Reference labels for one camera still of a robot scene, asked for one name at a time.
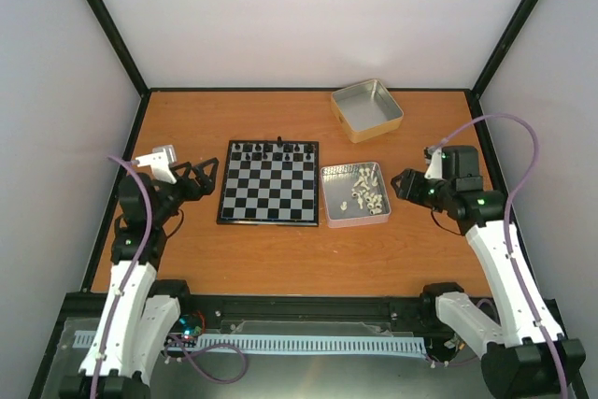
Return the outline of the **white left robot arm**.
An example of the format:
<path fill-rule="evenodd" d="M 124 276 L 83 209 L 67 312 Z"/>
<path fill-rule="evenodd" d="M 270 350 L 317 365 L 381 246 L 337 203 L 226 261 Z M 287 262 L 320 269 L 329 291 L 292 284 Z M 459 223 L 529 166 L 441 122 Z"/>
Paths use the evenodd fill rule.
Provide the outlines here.
<path fill-rule="evenodd" d="M 107 298 L 77 373 L 61 381 L 61 398 L 150 397 L 167 334 L 194 315 L 187 282 L 157 278 L 168 241 L 164 225 L 184 203 L 213 193 L 219 161 L 176 164 L 162 148 L 121 166 Z"/>

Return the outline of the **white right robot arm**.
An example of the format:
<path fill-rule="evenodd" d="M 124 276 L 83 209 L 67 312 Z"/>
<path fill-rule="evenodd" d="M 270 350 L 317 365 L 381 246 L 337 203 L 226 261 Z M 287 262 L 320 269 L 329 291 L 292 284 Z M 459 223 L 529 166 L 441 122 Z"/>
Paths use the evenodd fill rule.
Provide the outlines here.
<path fill-rule="evenodd" d="M 480 360 L 495 398 L 566 395 L 586 353 L 548 310 L 506 216 L 502 192 L 486 190 L 472 146 L 425 149 L 425 171 L 408 168 L 392 179 L 396 196 L 453 219 L 482 267 L 497 319 L 453 282 L 425 286 L 434 321 L 446 324 Z"/>

